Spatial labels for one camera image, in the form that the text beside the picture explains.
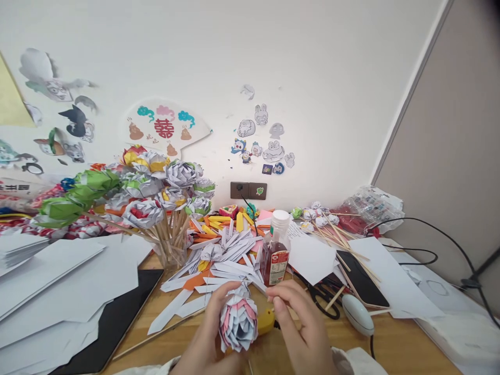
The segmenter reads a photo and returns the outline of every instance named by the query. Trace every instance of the red chinese character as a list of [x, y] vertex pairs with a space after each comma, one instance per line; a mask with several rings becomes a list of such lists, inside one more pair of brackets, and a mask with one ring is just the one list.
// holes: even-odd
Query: red chinese character
[[162, 138], [170, 138], [173, 136], [173, 125], [168, 120], [156, 119], [155, 130]]

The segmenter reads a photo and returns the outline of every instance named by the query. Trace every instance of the hand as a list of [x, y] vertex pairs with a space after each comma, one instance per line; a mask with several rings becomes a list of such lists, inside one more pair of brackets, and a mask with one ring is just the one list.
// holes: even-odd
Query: hand
[[205, 310], [205, 317], [180, 361], [171, 371], [172, 375], [233, 375], [241, 370], [243, 354], [236, 351], [216, 362], [220, 312], [229, 298], [226, 297], [228, 291], [240, 285], [241, 282], [231, 281], [223, 284], [212, 294]]
[[[337, 374], [323, 317], [309, 295], [293, 280], [267, 288], [266, 293], [274, 304], [295, 374]], [[302, 322], [298, 331], [285, 302]]]

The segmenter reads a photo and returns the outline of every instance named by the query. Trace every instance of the scissors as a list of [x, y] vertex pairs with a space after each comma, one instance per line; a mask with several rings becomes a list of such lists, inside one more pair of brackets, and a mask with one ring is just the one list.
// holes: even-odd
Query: scissors
[[[337, 320], [340, 318], [340, 311], [335, 305], [332, 305], [331, 307], [335, 311], [334, 315], [326, 311], [323, 306], [321, 306], [321, 304], [319, 303], [319, 298], [322, 299], [326, 304], [328, 304], [328, 302], [331, 301], [335, 296], [326, 287], [329, 287], [332, 290], [339, 290], [342, 287], [341, 285], [339, 286], [336, 281], [330, 279], [329, 277], [325, 277], [316, 285], [316, 287], [314, 287], [314, 285], [311, 285], [309, 282], [307, 282], [307, 280], [304, 279], [302, 275], [298, 274], [297, 272], [293, 272], [293, 274], [307, 286], [312, 300], [323, 314], [333, 320]], [[335, 302], [342, 306], [342, 302], [340, 300], [337, 299]]]

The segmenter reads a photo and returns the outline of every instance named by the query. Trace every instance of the smartphone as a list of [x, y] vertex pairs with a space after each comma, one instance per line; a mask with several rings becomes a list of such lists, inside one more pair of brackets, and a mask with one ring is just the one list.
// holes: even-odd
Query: smartphone
[[389, 308], [389, 302], [385, 299], [380, 289], [375, 285], [372, 279], [368, 276], [365, 269], [349, 252], [337, 252], [337, 255], [347, 264], [351, 271], [345, 269], [342, 262], [341, 270], [351, 287], [354, 295], [365, 305], [371, 308]]

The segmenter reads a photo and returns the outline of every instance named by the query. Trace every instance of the phone screen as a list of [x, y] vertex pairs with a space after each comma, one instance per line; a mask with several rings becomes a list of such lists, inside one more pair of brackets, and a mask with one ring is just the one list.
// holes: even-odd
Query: phone screen
[[389, 307], [387, 299], [385, 299], [380, 289], [368, 276], [354, 255], [348, 252], [340, 252], [339, 256], [342, 257], [344, 262], [351, 269], [350, 272], [347, 271], [344, 265], [340, 263], [361, 301], [367, 305]]

